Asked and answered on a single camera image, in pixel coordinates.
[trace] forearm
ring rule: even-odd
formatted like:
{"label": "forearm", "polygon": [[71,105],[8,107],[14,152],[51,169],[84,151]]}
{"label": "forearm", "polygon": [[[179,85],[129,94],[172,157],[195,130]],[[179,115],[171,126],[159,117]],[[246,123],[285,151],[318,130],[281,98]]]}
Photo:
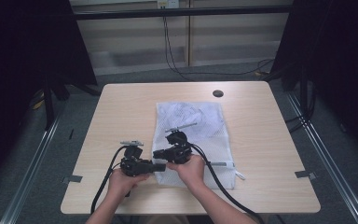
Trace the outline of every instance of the forearm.
{"label": "forearm", "polygon": [[95,212],[89,217],[87,224],[104,224],[111,223],[113,216],[120,204],[122,198],[118,195],[111,194],[106,195],[106,197],[101,202],[100,206],[95,210]]}
{"label": "forearm", "polygon": [[255,223],[251,218],[224,201],[204,184],[189,189],[197,200],[199,200],[205,211],[213,220],[213,223]]}

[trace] white mesh bag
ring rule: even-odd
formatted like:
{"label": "white mesh bag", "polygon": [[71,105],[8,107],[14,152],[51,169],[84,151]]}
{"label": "white mesh bag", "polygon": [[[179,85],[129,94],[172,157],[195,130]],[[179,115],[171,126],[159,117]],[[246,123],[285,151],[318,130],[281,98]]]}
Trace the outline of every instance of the white mesh bag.
{"label": "white mesh bag", "polygon": [[[210,102],[167,102],[157,104],[157,125],[153,138],[152,151],[172,147],[166,139],[166,130],[197,123],[180,130],[187,136],[189,143],[199,146],[206,158],[212,164],[217,177],[225,189],[234,189],[236,170],[231,156],[228,133],[223,119],[220,104]],[[165,160],[153,159],[155,163],[165,163]],[[155,172],[161,185],[185,187],[175,171],[166,169],[165,172]],[[205,167],[204,182],[210,189],[218,189],[208,167]]]}

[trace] person's arm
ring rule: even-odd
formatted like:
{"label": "person's arm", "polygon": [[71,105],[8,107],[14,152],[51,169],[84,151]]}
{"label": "person's arm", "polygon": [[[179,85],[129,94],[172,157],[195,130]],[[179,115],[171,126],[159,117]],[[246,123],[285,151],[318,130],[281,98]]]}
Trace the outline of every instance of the person's arm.
{"label": "person's arm", "polygon": [[203,182],[205,162],[201,156],[192,155],[185,164],[167,163],[185,182],[188,189],[199,200],[215,224],[246,224],[255,222],[211,191]]}
{"label": "person's arm", "polygon": [[149,175],[126,176],[120,169],[114,170],[109,177],[106,196],[86,223],[110,223],[118,205],[124,200],[126,194],[136,187],[138,182],[146,180],[148,177]]}

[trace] table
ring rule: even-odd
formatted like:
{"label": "table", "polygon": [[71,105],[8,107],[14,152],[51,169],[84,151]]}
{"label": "table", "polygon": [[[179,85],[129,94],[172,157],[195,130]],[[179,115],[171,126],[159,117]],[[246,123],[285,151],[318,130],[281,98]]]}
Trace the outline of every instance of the table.
{"label": "table", "polygon": [[[213,96],[215,90],[222,91],[223,97]],[[83,178],[80,183],[69,183],[62,201],[63,213],[90,212],[120,141],[143,142],[141,158],[152,158],[156,103],[169,101],[221,104],[236,168],[246,176],[246,180],[236,177],[235,189],[228,191],[240,203],[260,214],[320,210],[310,180],[296,178],[295,172],[303,171],[304,166],[269,84],[235,81],[106,85],[73,172]],[[215,192],[228,201],[220,190]],[[205,210],[187,189],[160,186],[152,175],[131,191],[117,214],[199,215]]]}

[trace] person's left hand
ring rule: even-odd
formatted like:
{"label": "person's left hand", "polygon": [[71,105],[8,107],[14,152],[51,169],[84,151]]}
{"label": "person's left hand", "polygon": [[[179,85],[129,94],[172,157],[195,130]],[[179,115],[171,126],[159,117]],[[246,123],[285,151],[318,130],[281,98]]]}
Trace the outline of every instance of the person's left hand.
{"label": "person's left hand", "polygon": [[123,174],[121,169],[116,169],[109,177],[107,194],[114,194],[124,199],[132,188],[137,187],[139,182],[146,180],[148,177],[149,175],[127,176]]}

